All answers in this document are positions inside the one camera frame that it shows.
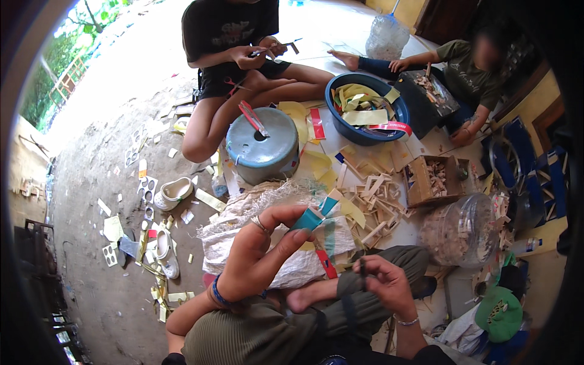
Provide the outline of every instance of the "person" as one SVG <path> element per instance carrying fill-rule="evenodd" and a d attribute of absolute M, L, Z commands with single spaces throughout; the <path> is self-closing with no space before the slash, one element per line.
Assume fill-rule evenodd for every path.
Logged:
<path fill-rule="evenodd" d="M 364 256 L 337 279 L 285 291 L 297 314 L 281 314 L 277 295 L 258 295 L 292 253 L 314 240 L 308 229 L 294 230 L 266 253 L 273 230 L 281 223 L 291 227 L 306 208 L 271 207 L 241 228 L 214 284 L 168 318 L 169 354 L 162 364 L 453 364 L 439 347 L 427 345 L 418 321 L 410 283 L 428 265 L 421 247 Z M 361 260 L 367 291 L 361 290 Z M 309 308 L 334 299 L 322 311 Z M 398 323 L 397 357 L 370 347 L 372 335 L 392 315 Z"/>
<path fill-rule="evenodd" d="M 499 101 L 502 85 L 500 68 L 507 56 L 507 42 L 497 28 L 485 27 L 477 33 L 472 43 L 452 40 L 435 51 L 391 62 L 333 50 L 328 53 L 343 61 L 351 71 L 362 69 L 393 82 L 402 71 L 422 70 L 428 63 L 446 62 L 444 72 L 433 67 L 432 75 L 440 80 L 460 105 L 460 109 L 444 121 L 450 141 L 459 147 L 474 141 Z"/>
<path fill-rule="evenodd" d="M 182 17 L 186 59 L 190 67 L 203 70 L 202 94 L 182 145 L 188 160 L 203 162 L 215 153 L 241 114 L 242 100 L 261 107 L 283 100 L 322 99 L 332 74 L 266 59 L 287 49 L 273 36 L 279 31 L 278 5 L 278 0 L 195 0 L 186 8 Z M 254 51 L 261 53 L 249 57 Z M 241 81 L 245 89 L 235 88 Z"/>

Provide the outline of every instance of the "blue plastic basin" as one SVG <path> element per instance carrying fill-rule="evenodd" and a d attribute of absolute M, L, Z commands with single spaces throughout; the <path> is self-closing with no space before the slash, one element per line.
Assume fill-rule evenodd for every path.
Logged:
<path fill-rule="evenodd" d="M 332 78 L 326 86 L 325 101 L 329 110 L 333 115 L 333 123 L 336 130 L 349 141 L 361 146 L 372 146 L 382 142 L 395 141 L 402 137 L 405 132 L 398 132 L 394 135 L 381 136 L 373 135 L 351 126 L 339 115 L 335 110 L 335 102 L 332 100 L 331 89 L 336 89 L 347 84 L 359 84 L 375 90 L 379 95 L 384 96 L 391 90 L 391 86 L 381 79 L 376 77 L 360 74 L 359 72 L 350 72 Z M 397 98 L 391 105 L 395 111 L 395 118 L 398 122 L 409 125 L 409 110 L 402 97 Z"/>

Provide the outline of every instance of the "hand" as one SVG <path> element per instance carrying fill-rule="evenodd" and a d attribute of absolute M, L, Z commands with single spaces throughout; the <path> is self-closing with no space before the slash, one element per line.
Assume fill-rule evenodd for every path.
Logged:
<path fill-rule="evenodd" d="M 401 321 L 410 322 L 416 319 L 418 312 L 404 270 L 379 255 L 369 255 L 362 256 L 355 262 L 355 273 L 361 271 L 361 260 L 365 261 L 367 273 L 375 275 L 367 277 L 367 290 L 375 294 L 382 305 L 395 313 Z"/>
<path fill-rule="evenodd" d="M 470 145 L 474 139 L 476 134 L 475 133 L 471 133 L 468 130 L 468 126 L 471 125 L 470 121 L 466 121 L 462 127 L 460 127 L 458 130 L 456 130 L 450 137 L 450 142 L 455 146 L 455 147 L 462 147 L 462 146 L 468 146 Z"/>
<path fill-rule="evenodd" d="M 265 51 L 264 47 L 237 46 L 229 49 L 229 55 L 237 63 L 240 69 L 257 69 L 266 61 L 266 57 L 260 53 L 256 57 L 248 57 L 251 52 Z"/>
<path fill-rule="evenodd" d="M 281 46 L 281 43 L 274 36 L 264 37 L 258 44 L 260 47 L 271 48 L 266 51 L 268 57 L 274 60 L 274 58 L 281 56 L 288 50 L 288 47 Z"/>
<path fill-rule="evenodd" d="M 273 233 L 284 223 L 292 227 L 307 206 L 277 206 L 266 209 L 259 221 Z M 271 239 L 255 223 L 241 228 L 235 235 L 223 274 L 217 280 L 217 290 L 229 302 L 237 302 L 260 294 L 270 286 L 281 266 L 302 244 L 313 241 L 308 229 L 294 230 L 282 237 L 268 253 Z"/>
<path fill-rule="evenodd" d="M 410 62 L 408 61 L 408 59 L 404 58 L 403 60 L 391 61 L 388 68 L 391 70 L 391 72 L 398 73 L 398 72 L 402 72 L 403 70 L 408 68 L 409 65 L 410 65 Z"/>

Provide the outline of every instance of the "red scissors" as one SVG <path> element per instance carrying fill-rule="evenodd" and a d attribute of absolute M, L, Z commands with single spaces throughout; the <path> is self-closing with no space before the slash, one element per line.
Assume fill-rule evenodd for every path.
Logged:
<path fill-rule="evenodd" d="M 223 80 L 223 82 L 225 82 L 226 84 L 229 84 L 229 85 L 233 85 L 233 89 L 231 89 L 231 91 L 229 91 L 229 93 L 227 94 L 227 99 L 229 99 L 230 97 L 232 97 L 233 96 L 233 93 L 237 89 L 243 89 L 243 90 L 249 90 L 249 91 L 251 91 L 251 89 L 244 88 L 243 86 L 241 86 L 241 83 L 243 83 L 244 80 L 245 80 L 245 77 L 243 78 L 243 80 L 239 81 L 236 84 L 235 82 L 233 82 L 233 80 L 229 76 L 226 76 L 225 77 L 225 80 Z"/>

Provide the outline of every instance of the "clear plastic bottle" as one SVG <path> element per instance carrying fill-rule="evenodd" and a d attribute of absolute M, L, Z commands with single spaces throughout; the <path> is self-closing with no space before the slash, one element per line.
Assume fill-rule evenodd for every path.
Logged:
<path fill-rule="evenodd" d="M 392 14 L 378 15 L 371 24 L 371 33 L 365 43 L 369 58 L 393 61 L 401 58 L 409 41 L 409 28 Z"/>
<path fill-rule="evenodd" d="M 517 256 L 526 252 L 535 251 L 542 244 L 543 240 L 541 238 L 527 238 L 522 239 L 521 241 L 515 241 L 509 250 Z"/>
<path fill-rule="evenodd" d="M 434 264 L 483 266 L 499 243 L 491 199 L 476 193 L 434 209 L 424 218 L 419 241 Z"/>

